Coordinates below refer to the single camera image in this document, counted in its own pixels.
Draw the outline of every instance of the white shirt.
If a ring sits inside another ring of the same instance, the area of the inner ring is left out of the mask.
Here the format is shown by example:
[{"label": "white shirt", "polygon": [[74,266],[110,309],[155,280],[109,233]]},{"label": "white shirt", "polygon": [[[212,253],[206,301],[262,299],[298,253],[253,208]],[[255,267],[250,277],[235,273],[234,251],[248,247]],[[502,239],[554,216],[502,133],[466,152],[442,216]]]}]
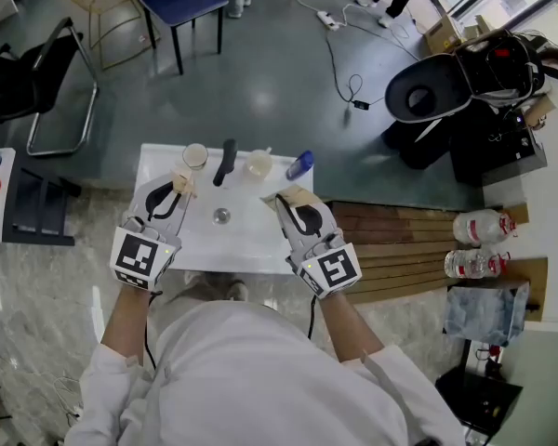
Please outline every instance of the white shirt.
[{"label": "white shirt", "polygon": [[463,446],[462,428],[398,347],[338,363],[276,311],[208,302],[157,342],[155,378],[99,345],[66,446]]}]

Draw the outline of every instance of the wall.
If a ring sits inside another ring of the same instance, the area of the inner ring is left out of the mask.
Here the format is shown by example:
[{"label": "wall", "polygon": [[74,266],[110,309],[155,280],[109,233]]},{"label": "wall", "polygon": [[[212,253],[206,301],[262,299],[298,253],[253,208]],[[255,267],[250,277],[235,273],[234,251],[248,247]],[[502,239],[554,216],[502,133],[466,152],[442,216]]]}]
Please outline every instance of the wall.
[{"label": "wall", "polygon": [[558,334],[524,332],[504,351],[502,373],[523,387],[493,446],[558,445]]},{"label": "wall", "polygon": [[547,256],[548,287],[544,321],[558,321],[558,111],[539,131],[548,166],[484,188],[487,205],[528,201],[530,223],[518,227],[518,238],[501,243],[513,258]]}]

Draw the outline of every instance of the sleeve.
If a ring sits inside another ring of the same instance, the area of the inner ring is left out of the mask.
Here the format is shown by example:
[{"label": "sleeve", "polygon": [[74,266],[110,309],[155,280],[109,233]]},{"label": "sleeve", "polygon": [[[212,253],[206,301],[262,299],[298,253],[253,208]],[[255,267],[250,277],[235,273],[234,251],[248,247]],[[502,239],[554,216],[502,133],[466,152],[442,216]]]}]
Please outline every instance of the sleeve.
[{"label": "sleeve", "polygon": [[385,347],[344,365],[378,385],[396,401],[407,422],[410,444],[430,438],[442,446],[464,446],[460,422],[436,387],[400,348]]},{"label": "sleeve", "polygon": [[136,357],[127,359],[99,344],[80,379],[83,416],[66,435],[65,446],[110,446],[121,434],[122,412],[149,388]]}]

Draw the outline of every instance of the wooden plank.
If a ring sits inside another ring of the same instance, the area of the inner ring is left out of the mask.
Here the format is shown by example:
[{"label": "wooden plank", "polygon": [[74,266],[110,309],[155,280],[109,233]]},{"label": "wooden plank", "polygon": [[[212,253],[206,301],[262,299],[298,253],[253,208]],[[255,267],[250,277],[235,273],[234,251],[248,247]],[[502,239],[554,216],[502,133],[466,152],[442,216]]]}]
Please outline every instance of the wooden plank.
[{"label": "wooden plank", "polygon": [[399,276],[409,276],[410,274],[420,274],[421,272],[435,272],[442,270],[444,264],[444,261],[435,261],[432,263],[418,263],[407,266],[366,268],[362,269],[362,280],[396,278]]},{"label": "wooden plank", "polygon": [[349,288],[349,292],[352,293],[362,293],[365,291],[379,291],[380,289],[392,289],[393,287],[408,286],[411,284],[419,284],[421,282],[436,281],[439,279],[446,278],[445,270],[440,269],[435,272],[422,272],[420,274],[411,274],[410,276],[399,276],[397,278],[385,278],[385,279],[372,279],[365,281],[362,278],[352,287]]},{"label": "wooden plank", "polygon": [[346,243],[424,243],[454,241],[452,231],[343,231]]},{"label": "wooden plank", "polygon": [[539,310],[527,312],[525,320],[541,322],[548,286],[548,258],[513,259],[508,262],[507,272],[500,279],[529,280],[529,304],[539,305]]},{"label": "wooden plank", "polygon": [[355,216],[338,216],[336,220],[337,226],[342,230],[355,230],[360,222],[360,218]]},{"label": "wooden plank", "polygon": [[448,252],[457,248],[457,242],[358,244],[355,253],[358,257],[410,256]]},{"label": "wooden plank", "polygon": [[358,259],[360,268],[382,268],[383,266],[401,266],[430,261],[445,262],[446,252],[430,253],[428,255],[389,256],[389,257],[362,257]]},{"label": "wooden plank", "polygon": [[363,203],[333,202],[335,216],[357,216],[360,218],[399,218],[424,220],[453,220],[457,213],[419,208],[403,208]]},{"label": "wooden plank", "polygon": [[396,297],[404,297],[406,295],[416,295],[427,291],[441,289],[458,282],[457,279],[442,279],[436,281],[420,282],[408,286],[394,287],[392,289],[382,289],[379,291],[366,291],[363,293],[355,293],[351,290],[345,291],[345,295],[352,304],[364,304],[367,302],[384,301],[394,299]]},{"label": "wooden plank", "polygon": [[[354,228],[344,228],[339,222],[342,219],[357,219]],[[352,218],[344,216],[338,218],[337,224],[343,230],[357,231],[450,231],[453,232],[453,222],[450,220],[416,220],[416,219],[381,219],[381,218]]]}]

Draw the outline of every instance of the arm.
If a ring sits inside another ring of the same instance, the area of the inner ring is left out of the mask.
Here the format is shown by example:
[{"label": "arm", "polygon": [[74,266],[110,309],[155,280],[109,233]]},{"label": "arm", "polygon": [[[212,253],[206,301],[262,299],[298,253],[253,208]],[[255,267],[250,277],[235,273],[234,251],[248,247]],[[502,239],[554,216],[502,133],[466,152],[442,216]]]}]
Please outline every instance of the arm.
[{"label": "arm", "polygon": [[66,435],[66,446],[113,446],[127,421],[122,412],[144,398],[150,382],[142,378],[143,336],[149,293],[123,285],[101,344],[80,379],[83,417]]},{"label": "arm", "polygon": [[343,293],[322,299],[320,307],[339,361],[351,361],[382,350],[384,346]]},{"label": "arm", "polygon": [[136,355],[142,365],[148,313],[149,292],[123,285],[101,343],[127,359]]},{"label": "arm", "polygon": [[437,439],[443,446],[464,444],[458,420],[434,385],[400,348],[382,345],[345,294],[330,295],[320,305],[337,358],[379,385],[399,405],[410,444],[426,438]]}]

